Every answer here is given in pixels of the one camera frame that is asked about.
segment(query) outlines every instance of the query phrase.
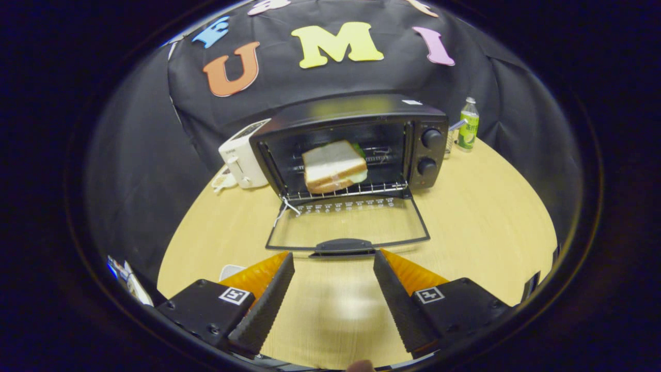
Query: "wooden table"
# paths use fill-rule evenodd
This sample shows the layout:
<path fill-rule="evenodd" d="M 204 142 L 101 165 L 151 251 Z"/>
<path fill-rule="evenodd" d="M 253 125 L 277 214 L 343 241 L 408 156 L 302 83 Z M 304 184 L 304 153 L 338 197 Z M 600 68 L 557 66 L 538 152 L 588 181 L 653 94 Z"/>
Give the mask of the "wooden table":
<path fill-rule="evenodd" d="M 413 191 L 431 240 L 391 252 L 454 280 L 469 277 L 509 305 L 524 283 L 551 269 L 556 236 L 549 213 L 526 180 L 477 140 L 454 149 L 433 188 Z M 193 281 L 217 281 L 227 264 L 271 257 L 264 245 L 281 201 L 266 186 L 216 195 L 208 185 L 181 221 L 159 272 L 168 298 Z M 372 258 L 309 259 L 295 254 L 293 276 L 262 353 L 295 364 L 344 369 L 410 360 L 372 271 Z"/>

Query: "yellow letter m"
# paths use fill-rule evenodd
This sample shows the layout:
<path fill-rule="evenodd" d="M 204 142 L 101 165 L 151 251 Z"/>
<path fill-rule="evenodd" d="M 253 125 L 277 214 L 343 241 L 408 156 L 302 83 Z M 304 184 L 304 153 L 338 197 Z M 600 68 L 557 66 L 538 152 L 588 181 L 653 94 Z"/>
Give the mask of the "yellow letter m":
<path fill-rule="evenodd" d="M 322 56 L 323 49 L 336 62 L 344 59 L 346 49 L 351 45 L 349 59 L 352 61 L 380 61 L 383 53 L 379 52 L 369 35 L 369 23 L 347 22 L 342 25 L 337 36 L 319 26 L 297 28 L 292 36 L 301 39 L 303 47 L 303 60 L 299 63 L 301 68 L 323 66 L 329 59 Z"/>

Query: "sandwich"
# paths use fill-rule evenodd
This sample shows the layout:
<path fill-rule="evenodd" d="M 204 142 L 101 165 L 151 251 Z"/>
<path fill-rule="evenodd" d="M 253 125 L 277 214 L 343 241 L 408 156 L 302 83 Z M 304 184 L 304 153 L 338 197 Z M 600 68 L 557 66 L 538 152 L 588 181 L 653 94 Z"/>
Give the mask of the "sandwich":
<path fill-rule="evenodd" d="M 303 154 L 305 186 L 312 194 L 332 193 L 368 177 L 368 164 L 349 141 L 333 142 Z"/>

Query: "toaster oven door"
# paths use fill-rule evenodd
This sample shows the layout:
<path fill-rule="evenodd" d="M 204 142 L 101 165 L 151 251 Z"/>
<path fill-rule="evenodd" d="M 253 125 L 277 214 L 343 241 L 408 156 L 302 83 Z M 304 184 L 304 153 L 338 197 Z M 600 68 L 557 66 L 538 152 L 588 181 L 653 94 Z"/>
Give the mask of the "toaster oven door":
<path fill-rule="evenodd" d="M 293 207 L 298 212 L 283 203 L 274 216 L 267 249 L 355 254 L 430 239 L 408 189 L 315 199 Z"/>

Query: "pink letter i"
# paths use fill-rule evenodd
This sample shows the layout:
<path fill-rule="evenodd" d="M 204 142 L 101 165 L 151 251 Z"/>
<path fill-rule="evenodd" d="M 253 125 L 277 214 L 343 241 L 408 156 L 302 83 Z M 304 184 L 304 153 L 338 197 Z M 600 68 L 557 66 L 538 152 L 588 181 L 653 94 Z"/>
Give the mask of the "pink letter i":
<path fill-rule="evenodd" d="M 448 56 L 446 48 L 441 42 L 441 34 L 424 27 L 413 27 L 413 29 L 422 36 L 427 44 L 427 49 L 429 49 L 428 60 L 435 64 L 454 66 L 454 60 Z"/>

